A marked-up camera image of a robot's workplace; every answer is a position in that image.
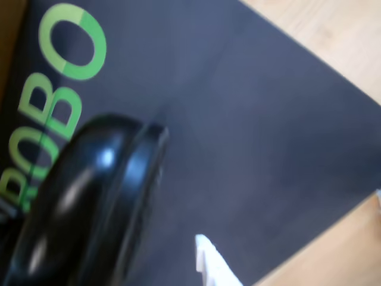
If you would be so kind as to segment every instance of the glossy black plastic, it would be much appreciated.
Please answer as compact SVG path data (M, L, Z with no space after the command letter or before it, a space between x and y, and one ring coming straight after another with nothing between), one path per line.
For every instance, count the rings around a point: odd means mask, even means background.
M87 124L39 188L14 251L0 249L1 285L121 285L167 138L124 117Z

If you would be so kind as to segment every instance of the wooden floor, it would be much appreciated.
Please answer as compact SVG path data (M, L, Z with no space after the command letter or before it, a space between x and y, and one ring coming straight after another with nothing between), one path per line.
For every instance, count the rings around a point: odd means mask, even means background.
M380 0L244 1L381 104ZM381 285L376 196L255 284L281 285Z

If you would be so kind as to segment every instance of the black mat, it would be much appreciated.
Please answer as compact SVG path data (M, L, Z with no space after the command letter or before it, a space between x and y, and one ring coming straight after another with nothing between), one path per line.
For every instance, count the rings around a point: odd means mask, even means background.
M1 167L13 165L11 132L32 124L17 113L32 72L80 95L78 127L110 111L167 125L163 184L129 285L201 285L197 233L251 285L379 186L379 106L239 2L75 1L107 39L87 81L60 76L39 50L54 3L31 0L0 117ZM60 23L53 39L69 61L90 60L78 27Z

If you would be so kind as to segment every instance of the white paper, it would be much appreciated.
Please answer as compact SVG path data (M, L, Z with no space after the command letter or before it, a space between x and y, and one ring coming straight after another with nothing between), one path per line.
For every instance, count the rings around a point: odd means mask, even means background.
M243 286L212 242L202 234L196 240L196 270L204 286Z

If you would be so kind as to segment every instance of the green letter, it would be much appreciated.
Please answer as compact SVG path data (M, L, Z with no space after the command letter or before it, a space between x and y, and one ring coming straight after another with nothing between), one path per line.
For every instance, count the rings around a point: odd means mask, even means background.
M42 90L46 96L43 110L30 104L30 97L35 88ZM58 101L65 101L71 107L71 114L66 125L52 117ZM65 139L70 139L82 112L82 102L78 94L70 88L58 88L53 93L52 83L45 75L32 73L25 81L18 110L43 126L46 125Z
M69 21L80 26L92 39L94 55L90 63L77 66L63 59L51 41L53 27L60 21ZM106 58L106 37L99 23L84 9L67 3L52 6L42 17L39 27L39 44L43 56L61 74L77 80L94 77L102 68Z
M52 163L58 156L58 147L52 139L44 135L41 131L38 131L30 127L17 128L10 137L10 155L13 162L26 174L30 174L37 179L44 179L49 171L48 167L32 166L32 164L21 155L18 150L18 143L22 140L28 140L29 142L35 142L50 154Z
M9 181L15 182L20 187L20 195L7 189ZM19 205L21 194L26 186L26 178L20 171L8 168L6 169L0 179L0 194L3 195L7 200L15 205Z
M20 194L15 194L7 189L9 182L15 182L20 187ZM0 179L0 195L3 195L13 205L20 206L24 212L29 212L30 202L37 196L38 189L29 187L25 176L17 169L6 169ZM13 210L9 206L9 215L12 216Z

